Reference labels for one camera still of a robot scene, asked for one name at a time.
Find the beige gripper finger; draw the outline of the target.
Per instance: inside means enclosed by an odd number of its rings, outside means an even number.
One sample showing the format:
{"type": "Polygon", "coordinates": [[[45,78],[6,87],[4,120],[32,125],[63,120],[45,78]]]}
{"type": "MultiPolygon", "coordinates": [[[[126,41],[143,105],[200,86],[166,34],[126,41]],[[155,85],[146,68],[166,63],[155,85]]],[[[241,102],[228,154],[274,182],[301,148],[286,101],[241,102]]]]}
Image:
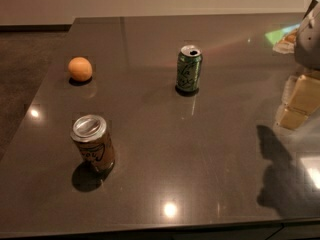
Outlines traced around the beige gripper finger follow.
{"type": "Polygon", "coordinates": [[[307,115],[291,110],[284,105],[280,105],[276,113],[275,121],[282,128],[295,130],[299,128],[307,119],[307,115]]]}
{"type": "Polygon", "coordinates": [[[320,107],[320,80],[301,75],[295,83],[287,106],[307,115],[315,112],[320,107]]]}

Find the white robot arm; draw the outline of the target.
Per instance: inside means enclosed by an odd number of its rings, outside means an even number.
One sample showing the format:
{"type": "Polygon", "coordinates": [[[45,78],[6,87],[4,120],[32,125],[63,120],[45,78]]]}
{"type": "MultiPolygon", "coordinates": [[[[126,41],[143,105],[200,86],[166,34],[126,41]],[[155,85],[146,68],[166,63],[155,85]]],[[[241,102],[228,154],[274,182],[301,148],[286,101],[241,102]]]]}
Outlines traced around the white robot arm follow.
{"type": "Polygon", "coordinates": [[[279,127],[295,130],[320,107],[320,0],[311,1],[300,25],[284,35],[273,50],[292,53],[305,69],[286,81],[276,114],[279,127]]]}

